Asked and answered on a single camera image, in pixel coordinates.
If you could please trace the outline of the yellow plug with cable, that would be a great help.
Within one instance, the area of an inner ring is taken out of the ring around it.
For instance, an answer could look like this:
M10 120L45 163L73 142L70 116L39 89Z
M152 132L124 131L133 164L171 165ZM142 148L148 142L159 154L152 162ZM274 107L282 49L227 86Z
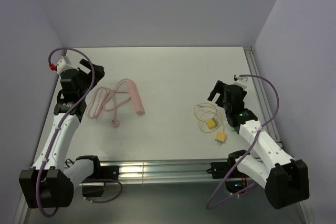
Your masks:
M225 140L226 140L226 133L217 132L215 137L215 141L217 142L217 144L222 145L223 143L225 143Z

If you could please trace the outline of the pink power strip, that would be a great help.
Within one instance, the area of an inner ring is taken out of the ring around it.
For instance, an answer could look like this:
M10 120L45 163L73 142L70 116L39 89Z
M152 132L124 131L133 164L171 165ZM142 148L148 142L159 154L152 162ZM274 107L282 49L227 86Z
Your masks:
M128 79L127 87L135 113L137 115L143 115L145 113L145 109L143 107L136 84L132 80Z

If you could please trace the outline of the yellow plug adapter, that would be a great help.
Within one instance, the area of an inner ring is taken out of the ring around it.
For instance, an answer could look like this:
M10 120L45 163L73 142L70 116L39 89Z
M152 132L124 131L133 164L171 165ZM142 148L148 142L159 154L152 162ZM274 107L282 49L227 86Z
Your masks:
M206 123L206 126L209 130L212 130L212 129L218 127L218 121L215 118L206 120L205 123Z

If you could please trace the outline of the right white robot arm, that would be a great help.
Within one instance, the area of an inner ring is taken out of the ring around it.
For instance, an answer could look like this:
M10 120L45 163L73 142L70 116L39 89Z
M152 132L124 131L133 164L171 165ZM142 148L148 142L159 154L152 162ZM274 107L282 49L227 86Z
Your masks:
M213 179L221 179L232 195L241 195L252 188L241 182L230 185L230 177L251 178L262 187L272 207L281 209L310 197L308 167L287 154L264 130L266 124L245 107L247 91L237 84L218 80L208 97L212 101L219 94L216 105L223 108L226 120L235 132L249 144L247 150L230 153L224 162L212 162L207 170Z

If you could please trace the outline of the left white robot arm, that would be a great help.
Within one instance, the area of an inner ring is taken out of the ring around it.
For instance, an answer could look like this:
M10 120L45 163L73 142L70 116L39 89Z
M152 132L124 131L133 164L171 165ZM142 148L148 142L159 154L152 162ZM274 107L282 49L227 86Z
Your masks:
M19 176L31 209L68 207L79 184L86 179L96 182L102 176L99 158L94 155L79 156L73 168L64 168L71 140L86 110L83 96L104 77L103 66L90 65L85 59L79 63L90 71L57 65L61 90L57 94L52 129L37 160Z

